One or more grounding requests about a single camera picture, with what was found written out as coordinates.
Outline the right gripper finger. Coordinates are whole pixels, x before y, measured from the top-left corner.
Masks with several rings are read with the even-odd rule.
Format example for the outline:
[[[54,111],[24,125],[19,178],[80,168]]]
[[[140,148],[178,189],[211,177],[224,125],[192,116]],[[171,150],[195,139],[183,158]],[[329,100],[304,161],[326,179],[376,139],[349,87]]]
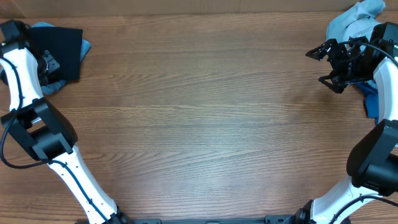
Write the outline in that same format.
[[[353,81],[340,80],[338,75],[330,73],[329,75],[322,76],[318,79],[320,83],[328,87],[334,93],[343,93],[348,85],[353,84]]]
[[[317,48],[309,50],[305,56],[321,61],[326,55],[328,55],[329,51],[334,49],[337,46],[338,42],[336,39],[329,39],[319,45]]]

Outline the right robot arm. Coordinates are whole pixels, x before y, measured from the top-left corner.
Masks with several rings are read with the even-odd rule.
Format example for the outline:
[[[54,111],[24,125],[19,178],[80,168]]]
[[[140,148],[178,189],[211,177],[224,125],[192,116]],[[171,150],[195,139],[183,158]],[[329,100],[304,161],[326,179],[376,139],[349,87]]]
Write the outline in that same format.
[[[370,38],[329,39],[306,56],[330,62],[332,71],[318,80],[335,93],[375,81],[379,122],[350,152],[343,179],[284,223],[349,223],[363,205],[388,203],[387,197],[397,191],[397,156],[392,153],[397,146],[397,24],[376,25]]]

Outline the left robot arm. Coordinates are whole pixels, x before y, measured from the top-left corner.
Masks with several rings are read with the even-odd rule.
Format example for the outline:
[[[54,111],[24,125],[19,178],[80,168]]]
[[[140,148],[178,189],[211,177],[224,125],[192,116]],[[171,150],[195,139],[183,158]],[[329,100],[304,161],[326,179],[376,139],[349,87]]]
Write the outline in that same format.
[[[13,169],[47,164],[78,200],[89,223],[130,223],[87,168],[72,124],[45,98],[79,80],[81,62],[91,48],[83,31],[10,20],[1,24],[1,32],[1,80],[10,92],[9,113],[1,117],[1,142],[11,136],[34,160],[15,165],[2,156],[3,163]]]

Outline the black t-shirt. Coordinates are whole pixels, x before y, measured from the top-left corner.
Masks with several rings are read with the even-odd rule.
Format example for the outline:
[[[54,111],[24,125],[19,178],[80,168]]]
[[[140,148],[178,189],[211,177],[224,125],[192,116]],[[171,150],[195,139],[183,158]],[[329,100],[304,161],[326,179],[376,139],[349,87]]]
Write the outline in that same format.
[[[54,72],[47,75],[48,84],[80,79],[82,29],[33,27],[28,31],[33,44],[41,51],[48,50],[59,64]]]

